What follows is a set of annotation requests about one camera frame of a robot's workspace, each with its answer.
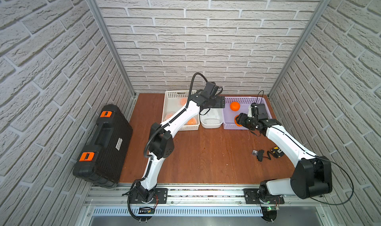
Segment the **bare orange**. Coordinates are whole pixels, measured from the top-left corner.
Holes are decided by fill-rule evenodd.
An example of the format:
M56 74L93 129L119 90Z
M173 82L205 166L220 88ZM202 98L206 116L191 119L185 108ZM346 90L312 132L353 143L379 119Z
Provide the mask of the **bare orange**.
M237 115L237 116L234 117L234 122L235 122L235 125L236 125L236 126L238 126L238 127L242 127L242 125L238 123L239 116L240 116L240 115Z
M237 112L240 110L241 105L238 102L232 102L230 104L230 109L234 112Z

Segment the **white foam net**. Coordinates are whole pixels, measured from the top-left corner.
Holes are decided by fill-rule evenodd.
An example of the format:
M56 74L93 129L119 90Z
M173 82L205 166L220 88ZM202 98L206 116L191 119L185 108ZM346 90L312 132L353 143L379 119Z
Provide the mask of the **white foam net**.
M222 124L221 114L219 109L211 109L204 119L204 123L208 125Z

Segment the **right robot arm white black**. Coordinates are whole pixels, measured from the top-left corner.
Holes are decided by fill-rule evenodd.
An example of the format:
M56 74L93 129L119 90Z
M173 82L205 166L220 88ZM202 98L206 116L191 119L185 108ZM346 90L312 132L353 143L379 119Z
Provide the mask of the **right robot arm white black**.
M276 119L267 119L263 104L251 104L249 114L240 113L235 122L250 131L257 130L276 144L289 158L295 169L290 178L268 180L261 183L263 196L296 195L301 199L332 192L331 163L317 156L289 134Z

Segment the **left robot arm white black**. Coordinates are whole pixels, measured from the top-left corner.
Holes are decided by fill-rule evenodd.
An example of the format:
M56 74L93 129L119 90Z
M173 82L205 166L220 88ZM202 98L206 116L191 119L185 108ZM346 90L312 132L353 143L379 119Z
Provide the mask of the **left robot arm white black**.
M220 96L222 88L215 82L207 82L203 90L198 90L189 96L187 103L166 121L151 126L144 156L148 163L144 175L136 183L136 188L144 202L153 198L157 179L164 160L174 150L174 137L178 131L192 118L205 109L224 108L225 98Z

